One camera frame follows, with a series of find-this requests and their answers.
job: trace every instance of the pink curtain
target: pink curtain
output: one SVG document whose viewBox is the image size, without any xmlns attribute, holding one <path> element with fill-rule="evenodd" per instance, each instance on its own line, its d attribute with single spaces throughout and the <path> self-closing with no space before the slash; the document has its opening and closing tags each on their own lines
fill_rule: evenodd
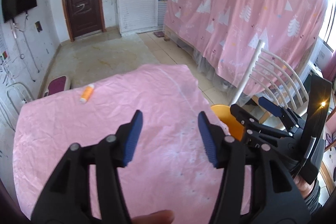
<svg viewBox="0 0 336 224">
<path fill-rule="evenodd" d="M 164 23 L 200 51 L 219 76 L 237 86 L 259 39 L 295 69 L 318 37 L 327 4 L 328 0 L 168 0 Z M 249 81 L 244 93 L 253 95 L 260 89 Z"/>
<path fill-rule="evenodd" d="M 322 71 L 323 77 L 330 82 L 335 80 L 336 76 L 336 51 L 334 51 L 333 56 L 331 57 L 328 65 Z"/>
</svg>

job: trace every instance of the chair leg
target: chair leg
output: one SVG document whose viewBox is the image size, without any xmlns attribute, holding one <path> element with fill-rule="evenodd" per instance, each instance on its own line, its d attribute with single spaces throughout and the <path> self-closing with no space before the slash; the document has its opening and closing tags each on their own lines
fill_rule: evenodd
<svg viewBox="0 0 336 224">
<path fill-rule="evenodd" d="M 263 124 L 269 117 L 271 117 L 271 114 L 268 111 L 266 111 L 264 115 L 259 119 L 259 123 Z"/>
</svg>

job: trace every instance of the orange bowl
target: orange bowl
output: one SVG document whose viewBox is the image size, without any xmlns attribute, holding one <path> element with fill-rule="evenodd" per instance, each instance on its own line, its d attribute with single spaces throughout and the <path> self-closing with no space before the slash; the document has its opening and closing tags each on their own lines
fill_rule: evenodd
<svg viewBox="0 0 336 224">
<path fill-rule="evenodd" d="M 230 134 L 240 141 L 243 137 L 244 127 L 231 115 L 230 107 L 226 105 L 213 105 L 211 106 L 211 110 L 229 127 Z"/>
</svg>

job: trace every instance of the person's sleeve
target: person's sleeve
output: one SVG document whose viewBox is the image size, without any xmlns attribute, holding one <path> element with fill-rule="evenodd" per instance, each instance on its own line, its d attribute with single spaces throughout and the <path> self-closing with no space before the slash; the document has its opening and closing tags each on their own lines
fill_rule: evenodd
<svg viewBox="0 0 336 224">
<path fill-rule="evenodd" d="M 319 181 L 315 180 L 313 190 L 311 191 L 310 195 L 305 199 L 305 202 L 311 215 L 316 213 L 322 207 L 322 205 L 319 203 L 320 192 L 321 188 L 319 185 Z"/>
</svg>

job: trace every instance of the window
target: window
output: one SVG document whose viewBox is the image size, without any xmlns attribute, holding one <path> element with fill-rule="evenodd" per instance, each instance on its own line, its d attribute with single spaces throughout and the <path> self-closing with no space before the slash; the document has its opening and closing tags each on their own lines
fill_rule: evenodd
<svg viewBox="0 0 336 224">
<path fill-rule="evenodd" d="M 328 0 L 324 22 L 319 33 L 324 44 L 333 52 L 336 50 L 336 0 Z"/>
</svg>

